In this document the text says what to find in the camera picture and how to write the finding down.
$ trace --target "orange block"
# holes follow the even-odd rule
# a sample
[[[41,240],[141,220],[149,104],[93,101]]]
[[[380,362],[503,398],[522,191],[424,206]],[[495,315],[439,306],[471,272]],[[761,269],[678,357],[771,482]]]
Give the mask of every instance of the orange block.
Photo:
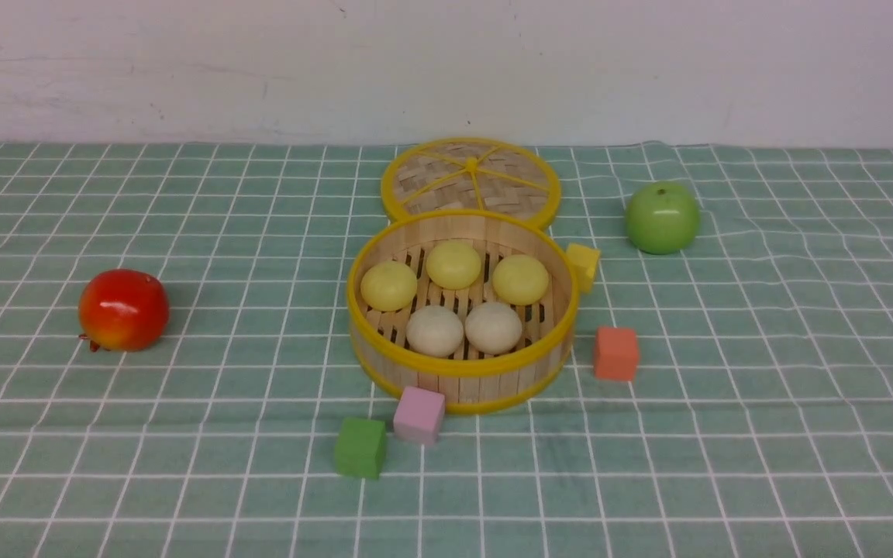
[[[595,377],[633,381],[639,365],[639,342],[630,328],[602,326],[595,333]]]

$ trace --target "steamer lid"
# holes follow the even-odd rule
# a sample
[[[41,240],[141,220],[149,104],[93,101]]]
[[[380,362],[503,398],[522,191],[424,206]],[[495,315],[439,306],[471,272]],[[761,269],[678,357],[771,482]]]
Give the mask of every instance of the steamer lid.
[[[437,209],[505,213],[546,229],[560,206],[560,179],[528,149],[483,138],[417,145],[390,163],[381,200],[393,222]]]

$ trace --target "toy cube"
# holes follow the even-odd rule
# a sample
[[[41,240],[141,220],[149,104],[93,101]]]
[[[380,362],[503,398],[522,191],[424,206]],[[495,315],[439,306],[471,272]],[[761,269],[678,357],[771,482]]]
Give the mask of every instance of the toy cube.
[[[639,342],[628,328],[598,328],[595,335],[595,377],[633,381],[639,365]]]
[[[446,409],[443,393],[408,386],[395,410],[395,436],[415,444],[436,444]]]
[[[385,458],[385,423],[347,417],[336,438],[336,472],[347,477],[377,479]]]
[[[599,258],[602,252],[585,246],[584,244],[567,244],[567,258],[574,265],[574,272],[578,275],[578,283],[581,283],[581,292],[591,292],[591,286],[595,283],[595,272],[598,269]]]

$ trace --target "bamboo steamer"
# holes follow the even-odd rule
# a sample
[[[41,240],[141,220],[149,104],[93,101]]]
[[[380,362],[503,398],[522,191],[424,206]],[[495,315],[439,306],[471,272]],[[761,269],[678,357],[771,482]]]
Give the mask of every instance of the bamboo steamer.
[[[392,223],[364,245],[347,278],[350,340],[368,377],[396,398],[408,386],[443,393],[451,414],[498,411],[543,391],[571,354],[581,296],[573,264],[542,230],[560,201],[556,173],[520,147],[451,138],[419,145],[392,162],[382,198]],[[468,289],[444,290],[426,273],[426,254],[444,240],[465,241],[483,258],[482,275]],[[489,279],[513,254],[535,257],[550,273],[538,303],[512,306],[523,320],[522,342],[497,356],[478,352],[466,339],[447,358],[409,350],[405,326],[412,313],[442,305],[464,320],[474,307],[496,301]],[[389,259],[410,266],[419,289],[410,306],[380,312],[367,306],[360,282]]]

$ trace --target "apple stem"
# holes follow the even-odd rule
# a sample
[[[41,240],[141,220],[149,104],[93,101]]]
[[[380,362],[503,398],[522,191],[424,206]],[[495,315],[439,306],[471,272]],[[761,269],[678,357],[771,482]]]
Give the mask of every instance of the apple stem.
[[[96,350],[98,350],[100,347],[100,345],[98,343],[93,342],[93,340],[89,339],[88,336],[86,336],[84,333],[79,335],[78,339],[87,339],[88,340],[88,350],[90,350],[90,352],[95,353]]]

